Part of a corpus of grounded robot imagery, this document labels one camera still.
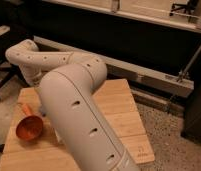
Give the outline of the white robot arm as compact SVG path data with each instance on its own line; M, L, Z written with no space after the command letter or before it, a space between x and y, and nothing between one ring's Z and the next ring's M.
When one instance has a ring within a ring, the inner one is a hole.
M5 56L38 87L51 125L81 171L140 171L93 99L107 77L99 56L41 51L30 39L8 48Z

